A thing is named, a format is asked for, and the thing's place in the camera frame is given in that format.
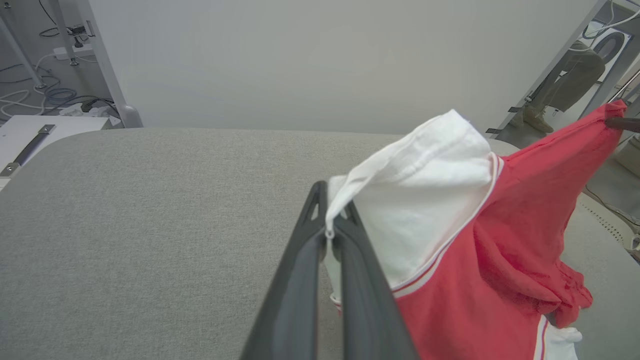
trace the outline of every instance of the metal rod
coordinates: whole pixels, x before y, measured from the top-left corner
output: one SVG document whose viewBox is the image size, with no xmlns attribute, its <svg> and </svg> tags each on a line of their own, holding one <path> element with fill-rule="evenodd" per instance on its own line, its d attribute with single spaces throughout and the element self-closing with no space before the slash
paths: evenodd
<svg viewBox="0 0 640 360">
<path fill-rule="evenodd" d="M 51 9 L 53 10 L 53 15 L 56 17 L 58 31 L 60 32 L 62 42 L 65 44 L 65 50 L 67 50 L 67 55 L 71 60 L 69 65 L 76 66 L 78 65 L 78 61 L 76 60 L 76 53 L 74 52 L 73 45 L 71 44 L 71 39 L 69 39 L 69 36 L 67 35 L 67 25 L 65 24 L 65 19 L 62 17 L 60 0 L 49 0 L 49 4 L 51 5 Z"/>
<path fill-rule="evenodd" d="M 620 90 L 618 90 L 618 92 L 616 92 L 615 95 L 613 95 L 611 99 L 609 99 L 609 101 L 607 102 L 614 102 L 619 96 L 624 94 L 625 90 L 629 87 L 629 85 L 631 85 L 633 80 L 635 80 L 638 76 L 640 76 L 640 69 L 638 69 L 638 71 L 636 71 L 636 73 L 629 80 L 627 80 L 627 82 L 624 85 L 622 85 Z"/>
<path fill-rule="evenodd" d="M 9 41 L 9 44 L 13 48 L 13 51 L 18 56 L 18 59 L 20 59 L 20 62 L 24 65 L 24 68 L 29 73 L 29 76 L 31 76 L 33 82 L 36 84 L 36 87 L 45 87 L 46 85 L 42 82 L 40 76 L 33 69 L 32 62 L 31 60 L 29 60 L 27 53 L 24 52 L 24 49 L 18 42 L 18 38 L 15 36 L 15 33 L 9 27 L 9 24 L 4 17 L 3 10 L 0 10 L 0 30 L 4 33 L 6 39 Z"/>
</svg>

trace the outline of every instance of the red fabric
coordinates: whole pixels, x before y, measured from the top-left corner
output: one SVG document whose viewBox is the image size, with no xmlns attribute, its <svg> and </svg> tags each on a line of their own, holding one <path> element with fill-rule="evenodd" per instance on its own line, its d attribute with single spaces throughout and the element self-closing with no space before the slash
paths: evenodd
<svg viewBox="0 0 640 360">
<path fill-rule="evenodd" d="M 615 150 L 622 101 L 503 158 L 495 188 L 433 277 L 397 300 L 423 359 L 526 359 L 542 314 L 557 326 L 593 301 L 560 261 L 563 233 L 587 180 Z"/>
</svg>

